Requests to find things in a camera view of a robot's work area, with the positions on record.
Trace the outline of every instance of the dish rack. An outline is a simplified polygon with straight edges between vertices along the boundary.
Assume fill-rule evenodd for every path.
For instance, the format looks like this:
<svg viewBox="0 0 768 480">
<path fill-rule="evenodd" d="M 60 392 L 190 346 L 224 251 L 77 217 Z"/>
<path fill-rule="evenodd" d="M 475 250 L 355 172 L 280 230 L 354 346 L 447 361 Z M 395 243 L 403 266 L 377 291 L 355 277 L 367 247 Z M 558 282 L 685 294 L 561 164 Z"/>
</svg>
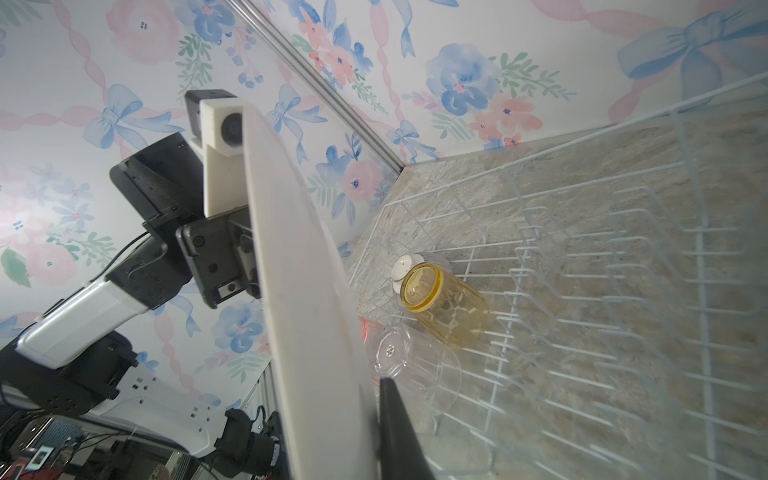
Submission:
<svg viewBox="0 0 768 480">
<path fill-rule="evenodd" d="M 438 477 L 768 478 L 768 113 L 700 108 L 767 78 L 518 160 L 406 169 L 347 263 L 360 315 L 418 328 L 389 271 L 421 250 L 492 310 L 417 426 Z"/>
</svg>

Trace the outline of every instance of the pink flower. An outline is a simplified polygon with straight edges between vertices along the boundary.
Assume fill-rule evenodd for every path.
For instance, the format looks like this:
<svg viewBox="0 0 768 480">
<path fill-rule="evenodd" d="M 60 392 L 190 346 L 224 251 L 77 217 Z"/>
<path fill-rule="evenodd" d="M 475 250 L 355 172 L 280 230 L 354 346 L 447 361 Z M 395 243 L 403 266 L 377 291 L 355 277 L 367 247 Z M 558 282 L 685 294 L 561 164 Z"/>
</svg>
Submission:
<svg viewBox="0 0 768 480">
<path fill-rule="evenodd" d="M 331 42 L 328 40 L 328 31 L 322 23 L 314 23 L 312 19 L 304 12 L 304 22 L 299 23 L 299 29 L 310 40 L 310 45 L 315 50 L 320 47 L 331 48 Z"/>
<path fill-rule="evenodd" d="M 344 172 L 344 194 L 353 202 L 366 201 L 379 188 L 381 181 L 379 165 L 370 160 L 350 162 Z"/>
<path fill-rule="evenodd" d="M 36 217 L 32 204 L 19 198 L 10 198 L 0 207 L 0 246 L 23 246 L 40 240 L 51 222 Z"/>
<path fill-rule="evenodd" d="M 270 339 L 267 338 L 266 335 L 260 336 L 257 344 L 259 346 L 257 353 L 267 353 L 267 354 L 272 353 L 272 350 L 270 349 Z"/>
<path fill-rule="evenodd" d="M 323 67 L 325 67 L 326 64 L 324 61 L 320 60 L 320 54 L 317 53 L 317 50 L 312 50 L 310 52 L 310 58 L 315 61 L 315 68 L 317 68 L 318 71 L 323 71 Z"/>
<path fill-rule="evenodd" d="M 61 285 L 78 271 L 72 255 L 55 243 L 35 245 L 26 255 L 29 276 L 44 285 Z"/>
<path fill-rule="evenodd" d="M 509 98 L 496 94 L 491 99 L 491 112 L 506 131 L 513 132 L 518 126 L 523 130 L 538 130 L 543 125 L 539 117 L 531 115 L 534 106 L 524 99 Z"/>
<path fill-rule="evenodd" d="M 475 114 L 475 121 L 467 126 L 477 131 L 480 138 L 484 141 L 488 141 L 489 137 L 501 140 L 502 133 L 498 131 L 496 121 L 498 119 L 493 114 L 486 114 L 480 111 Z"/>
<path fill-rule="evenodd" d="M 504 137 L 504 146 L 505 147 L 511 147 L 512 145 L 519 145 L 520 144 L 520 134 L 516 134 L 514 137 Z"/>
<path fill-rule="evenodd" d="M 157 0 L 117 0 L 107 13 L 112 41 L 132 61 L 156 65 L 178 55 L 179 22 Z"/>
<path fill-rule="evenodd" d="M 338 45 L 331 47 L 326 53 L 326 61 L 331 67 L 331 72 L 340 84 L 346 85 L 347 81 L 352 81 L 355 73 L 352 70 L 352 64 L 349 63 L 349 52 Z"/>
</svg>

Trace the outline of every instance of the camera lens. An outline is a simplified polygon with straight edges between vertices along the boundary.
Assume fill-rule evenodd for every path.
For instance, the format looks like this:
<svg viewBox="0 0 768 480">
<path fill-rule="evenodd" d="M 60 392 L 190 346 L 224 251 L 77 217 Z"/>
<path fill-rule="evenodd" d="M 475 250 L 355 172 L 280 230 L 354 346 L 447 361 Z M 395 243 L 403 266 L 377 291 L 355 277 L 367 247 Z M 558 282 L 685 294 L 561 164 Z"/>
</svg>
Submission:
<svg viewBox="0 0 768 480">
<path fill-rule="evenodd" d="M 238 147 L 243 144 L 243 115 L 229 114 L 221 122 L 221 137 L 227 145 Z"/>
</svg>

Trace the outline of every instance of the wallpaper pattern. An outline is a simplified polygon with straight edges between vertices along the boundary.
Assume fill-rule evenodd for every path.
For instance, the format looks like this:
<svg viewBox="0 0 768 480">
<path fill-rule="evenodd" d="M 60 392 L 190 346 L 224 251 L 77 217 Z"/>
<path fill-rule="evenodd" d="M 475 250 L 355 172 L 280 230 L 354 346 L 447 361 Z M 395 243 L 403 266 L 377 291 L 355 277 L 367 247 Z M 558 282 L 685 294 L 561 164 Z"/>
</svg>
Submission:
<svg viewBox="0 0 768 480">
<path fill-rule="evenodd" d="M 768 70 L 764 0 L 253 2 L 406 163 L 615 124 Z"/>
<path fill-rule="evenodd" d="M 405 163 L 583 131 L 768 70 L 763 0 L 253 0 Z M 0 336 L 141 232 L 109 168 L 182 97 L 256 104 L 347 257 L 396 176 L 220 0 L 4 0 Z M 756 84 L 750 92 L 762 92 Z M 185 287 L 122 329 L 174 385 L 236 403 L 268 360 L 259 303 Z"/>
<path fill-rule="evenodd" d="M 0 341 L 93 277 L 143 230 L 108 180 L 187 134 L 191 88 L 264 113 L 347 257 L 396 175 L 219 2 L 7 0 L 0 8 Z M 192 283 L 120 329 L 181 392 L 237 405 L 270 358 L 258 301 L 217 310 Z"/>
</svg>

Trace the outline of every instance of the wire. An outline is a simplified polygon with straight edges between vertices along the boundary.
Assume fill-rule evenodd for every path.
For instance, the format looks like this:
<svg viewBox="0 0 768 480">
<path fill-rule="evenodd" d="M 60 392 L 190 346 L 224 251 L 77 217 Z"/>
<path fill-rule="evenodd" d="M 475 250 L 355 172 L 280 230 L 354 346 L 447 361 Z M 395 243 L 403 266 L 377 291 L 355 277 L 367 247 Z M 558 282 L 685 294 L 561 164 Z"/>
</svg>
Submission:
<svg viewBox="0 0 768 480">
<path fill-rule="evenodd" d="M 98 279 L 98 277 L 100 277 L 100 276 L 104 275 L 104 274 L 107 272 L 107 270 L 109 270 L 109 267 L 110 267 L 110 266 L 112 266 L 112 265 L 114 264 L 114 262 L 115 262 L 115 261 L 116 261 L 118 258 L 120 258 L 120 255 L 122 255 L 123 253 L 125 253 L 125 250 L 128 250 L 129 248 L 131 248 L 131 245 L 133 245 L 134 243 L 138 242 L 139 240 L 141 240 L 142 238 L 146 237 L 147 235 L 149 235 L 149 232 L 144 232 L 144 233 L 142 233 L 141 235 L 139 235 L 138 237 L 136 237 L 136 238 L 134 238 L 133 240 L 131 240 L 130 242 L 128 242 L 128 245 L 126 245 L 125 247 L 123 247 L 123 250 L 120 250 L 120 251 L 118 252 L 118 254 L 117 254 L 117 255 L 115 255 L 114 257 L 112 257 L 112 260 L 110 260 L 110 261 L 109 261 L 109 263 L 107 263 L 107 266 L 105 266 L 105 267 L 104 267 L 104 268 L 101 270 L 101 272 L 99 272 L 99 273 L 98 273 L 98 274 L 97 274 L 95 277 L 93 277 L 93 278 L 91 279 L 91 282 L 90 282 L 90 283 L 93 283 L 93 282 L 95 282 L 95 281 Z"/>
<path fill-rule="evenodd" d="M 256 418 L 253 419 L 253 421 L 255 422 L 259 419 L 259 413 L 261 413 L 261 425 L 266 426 L 266 409 L 263 405 L 259 405 L 259 407 L 256 409 Z"/>
<path fill-rule="evenodd" d="M 72 455 L 74 455 L 74 454 L 75 454 L 75 453 L 77 453 L 77 452 L 80 452 L 80 451 L 81 451 L 81 450 L 83 450 L 83 449 L 88 449 L 88 448 L 90 448 L 90 447 L 94 447 L 94 446 L 96 446 L 96 445 L 98 445 L 98 444 L 102 443 L 104 440 L 106 440 L 106 439 L 109 439 L 109 438 L 111 438 L 111 437 L 117 437 L 117 436 L 120 436 L 120 435 L 130 435 L 130 434 L 131 434 L 130 432 L 101 433 L 100 435 L 94 435 L 94 436 L 92 436 L 92 437 L 88 437 L 88 438 L 86 438 L 85 440 L 83 440 L 82 442 L 80 442 L 80 444 L 78 445 L 78 447 L 77 447 L 77 448 L 76 448 L 76 449 L 75 449 L 75 450 L 72 452 Z M 83 445 L 83 444 L 84 444 L 84 443 L 86 443 L 88 440 L 93 440 L 93 439 L 99 439 L 99 440 L 98 440 L 98 442 L 96 442 L 96 443 L 91 443 L 90 445 Z"/>
<path fill-rule="evenodd" d="M 214 473 L 214 470 L 213 470 L 213 469 L 210 467 L 210 465 L 208 465 L 207 463 L 203 462 L 203 461 L 202 461 L 202 460 L 200 460 L 198 457 L 192 457 L 192 458 L 194 458 L 194 459 L 195 459 L 195 462 L 199 463 L 199 464 L 200 464 L 200 466 L 201 466 L 201 467 L 203 467 L 203 470 L 205 470 L 206 472 L 210 473 L 210 476 L 214 477 L 214 478 L 215 478 L 215 480 L 221 480 L 221 479 L 218 477 L 218 475 L 216 475 L 216 474 Z"/>
</svg>

